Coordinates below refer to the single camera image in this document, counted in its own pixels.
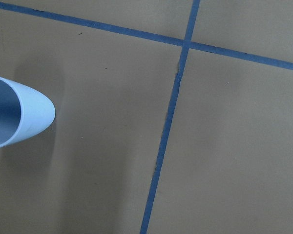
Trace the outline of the blue-grey plastic cup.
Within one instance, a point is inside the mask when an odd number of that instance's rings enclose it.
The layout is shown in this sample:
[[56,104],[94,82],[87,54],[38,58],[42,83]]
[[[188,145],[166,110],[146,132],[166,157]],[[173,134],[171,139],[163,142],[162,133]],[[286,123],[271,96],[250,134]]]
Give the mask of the blue-grey plastic cup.
[[55,114],[54,104],[44,94],[0,77],[0,148],[41,133]]

